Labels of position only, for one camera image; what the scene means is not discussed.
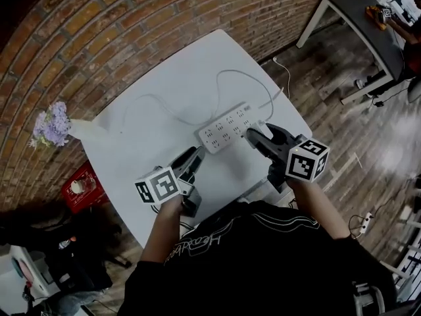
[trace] white vase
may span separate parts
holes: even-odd
[[[88,120],[70,119],[70,130],[68,134],[79,140],[103,142],[109,140],[109,133],[102,126],[96,125]]]

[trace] white plug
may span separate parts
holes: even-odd
[[[373,219],[371,213],[367,212],[366,217],[362,221],[362,224],[361,224],[361,227],[360,227],[360,230],[359,230],[359,232],[361,234],[364,234],[367,231],[368,224],[370,223],[371,219]]]

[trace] hand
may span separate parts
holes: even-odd
[[[182,206],[183,196],[175,196],[164,202],[159,208],[158,217],[173,217],[174,215],[181,215],[183,211]]]

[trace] dark gray table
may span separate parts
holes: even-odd
[[[331,7],[348,23],[373,53],[386,75],[342,99],[342,104],[352,102],[385,83],[397,80],[403,70],[404,62],[402,53],[392,35],[387,30],[380,30],[374,21],[365,13],[367,6],[377,4],[378,2],[376,0],[321,0],[316,12],[314,12],[309,24],[307,24],[307,27],[297,42],[297,47],[301,48],[316,28],[326,9]]]

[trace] person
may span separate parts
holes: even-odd
[[[322,189],[287,183],[298,209],[235,201],[181,239],[182,198],[161,205],[118,315],[137,315],[140,303],[154,312],[356,315],[355,287],[365,283],[393,309],[391,273],[351,236]]]
[[[421,9],[421,0],[414,0],[414,2]],[[398,80],[392,80],[376,88],[368,93],[370,96],[379,96],[404,80],[421,76],[421,18],[412,26],[409,26],[399,18],[392,16],[388,18],[387,24],[405,40],[405,47],[403,49],[404,68]],[[383,76],[385,76],[385,72],[382,70],[373,77],[369,76],[367,83],[372,83]],[[363,89],[366,85],[362,80],[356,80],[355,84],[358,89]]]

